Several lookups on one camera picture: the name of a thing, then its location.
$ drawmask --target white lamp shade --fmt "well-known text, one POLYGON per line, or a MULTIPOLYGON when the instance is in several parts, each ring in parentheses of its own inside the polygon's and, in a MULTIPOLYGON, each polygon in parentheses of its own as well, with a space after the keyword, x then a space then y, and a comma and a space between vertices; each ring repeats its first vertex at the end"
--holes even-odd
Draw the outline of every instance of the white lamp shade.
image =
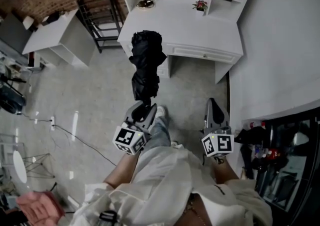
POLYGON ((26 16, 22 22, 23 26, 26 30, 28 30, 31 25, 34 23, 35 19, 31 18, 30 16, 26 16))

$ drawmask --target leg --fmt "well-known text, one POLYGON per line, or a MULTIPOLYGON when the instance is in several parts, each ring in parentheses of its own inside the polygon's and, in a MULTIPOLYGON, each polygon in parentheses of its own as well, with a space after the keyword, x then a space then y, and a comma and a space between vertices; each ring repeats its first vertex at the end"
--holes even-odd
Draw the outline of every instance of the leg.
POLYGON ((160 146, 171 147, 170 135, 168 132, 168 121, 165 118, 165 113, 156 113, 154 125, 150 131, 150 134, 151 139, 144 146, 144 149, 141 154, 160 146))

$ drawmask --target potted plant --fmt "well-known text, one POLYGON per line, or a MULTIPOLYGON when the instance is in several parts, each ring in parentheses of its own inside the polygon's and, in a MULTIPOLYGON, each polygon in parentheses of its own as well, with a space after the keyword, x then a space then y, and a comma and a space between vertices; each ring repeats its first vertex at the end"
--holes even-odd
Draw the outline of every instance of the potted plant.
POLYGON ((196 16, 203 16, 205 14, 205 10, 208 9, 207 2, 204 0, 196 1, 195 4, 192 4, 193 8, 196 8, 196 16))

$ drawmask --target flower pot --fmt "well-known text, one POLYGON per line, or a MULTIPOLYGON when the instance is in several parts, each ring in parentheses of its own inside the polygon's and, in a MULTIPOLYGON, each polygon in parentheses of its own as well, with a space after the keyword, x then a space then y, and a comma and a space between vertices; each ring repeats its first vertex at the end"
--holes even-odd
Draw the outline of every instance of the flower pot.
POLYGON ((201 11, 201 10, 195 10, 195 16, 198 18, 201 18, 202 16, 204 16, 205 15, 205 10, 203 9, 203 11, 201 11))

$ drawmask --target sleeve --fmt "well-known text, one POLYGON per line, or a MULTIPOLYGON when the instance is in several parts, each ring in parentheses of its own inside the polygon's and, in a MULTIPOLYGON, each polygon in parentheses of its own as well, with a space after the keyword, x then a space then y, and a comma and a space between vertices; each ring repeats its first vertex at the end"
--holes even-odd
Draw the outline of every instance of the sleeve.
POLYGON ((252 212, 253 217, 258 220, 260 226, 271 226, 273 224, 272 211, 270 206, 255 191, 255 180, 228 180, 227 185, 238 204, 252 212))
POLYGON ((112 188, 107 183, 88 184, 81 207, 74 213, 69 226, 95 226, 102 212, 109 209, 112 188))

